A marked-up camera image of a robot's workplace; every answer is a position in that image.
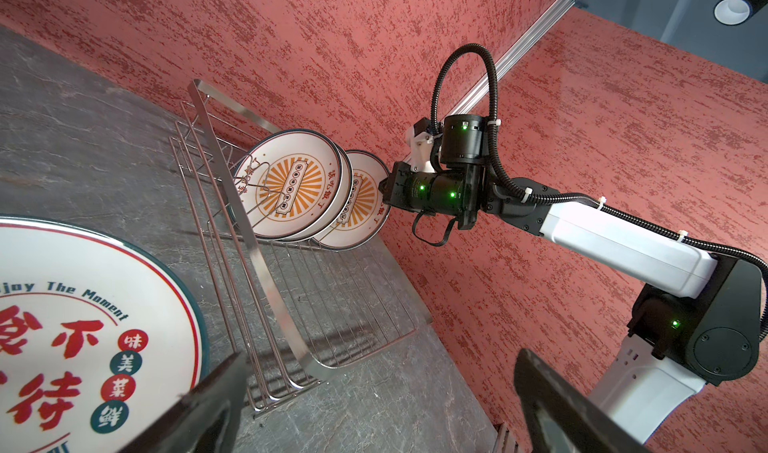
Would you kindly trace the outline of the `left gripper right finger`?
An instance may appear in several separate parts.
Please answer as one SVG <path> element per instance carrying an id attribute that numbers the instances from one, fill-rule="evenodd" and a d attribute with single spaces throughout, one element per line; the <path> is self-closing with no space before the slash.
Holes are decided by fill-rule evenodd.
<path id="1" fill-rule="evenodd" d="M 529 349 L 514 368 L 533 452 L 645 452 L 592 402 Z"/>

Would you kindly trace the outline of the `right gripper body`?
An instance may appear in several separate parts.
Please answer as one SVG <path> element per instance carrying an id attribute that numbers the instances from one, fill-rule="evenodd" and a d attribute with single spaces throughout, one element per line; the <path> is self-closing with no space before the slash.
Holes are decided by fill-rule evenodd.
<path id="1" fill-rule="evenodd" d="M 404 161 L 395 162 L 392 172 L 379 183 L 384 204 L 400 210 L 419 210 L 414 200 L 418 173 Z"/>

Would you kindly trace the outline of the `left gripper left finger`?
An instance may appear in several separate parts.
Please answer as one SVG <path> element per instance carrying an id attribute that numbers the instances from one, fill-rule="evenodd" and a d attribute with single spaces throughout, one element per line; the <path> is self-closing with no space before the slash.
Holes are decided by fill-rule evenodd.
<path id="1" fill-rule="evenodd" d="M 236 352 L 186 393 L 144 395 L 132 412 L 136 432 L 122 452 L 232 452 L 248 387 Z"/>

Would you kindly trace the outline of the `floral plate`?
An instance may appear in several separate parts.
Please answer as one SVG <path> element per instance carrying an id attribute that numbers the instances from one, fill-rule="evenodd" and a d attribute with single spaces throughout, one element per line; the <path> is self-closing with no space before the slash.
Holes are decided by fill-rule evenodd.
<path id="1" fill-rule="evenodd" d="M 124 240 L 1 219 L 1 448 L 116 452 L 209 370 L 190 290 Z"/>

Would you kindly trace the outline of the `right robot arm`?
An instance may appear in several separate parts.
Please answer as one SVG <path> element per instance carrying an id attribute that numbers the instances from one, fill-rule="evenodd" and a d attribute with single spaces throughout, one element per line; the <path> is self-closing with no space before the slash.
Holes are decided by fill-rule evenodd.
<path id="1" fill-rule="evenodd" d="M 628 332 L 590 401 L 638 442 L 708 384 L 739 379 L 767 336 L 767 265 L 583 194 L 512 178 L 495 115 L 452 115 L 415 128 L 410 157 L 379 184 L 384 202 L 469 229 L 485 212 L 641 281 Z"/>

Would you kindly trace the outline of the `small red patterned plate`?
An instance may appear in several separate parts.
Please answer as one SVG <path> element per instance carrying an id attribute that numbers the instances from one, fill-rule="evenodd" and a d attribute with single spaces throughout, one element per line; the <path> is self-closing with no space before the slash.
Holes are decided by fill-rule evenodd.
<path id="1" fill-rule="evenodd" d="M 259 240 L 301 242 L 329 228 L 352 193 L 348 155 L 307 129 L 260 142 L 234 170 L 234 184 Z"/>

